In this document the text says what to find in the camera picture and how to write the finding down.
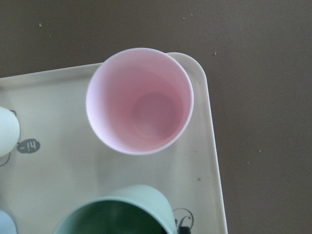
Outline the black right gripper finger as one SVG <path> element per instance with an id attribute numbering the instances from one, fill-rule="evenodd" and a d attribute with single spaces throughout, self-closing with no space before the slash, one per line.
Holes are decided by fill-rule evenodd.
<path id="1" fill-rule="evenodd" d="M 178 234 L 190 234 L 190 228 L 186 226 L 180 226 L 178 228 Z"/>

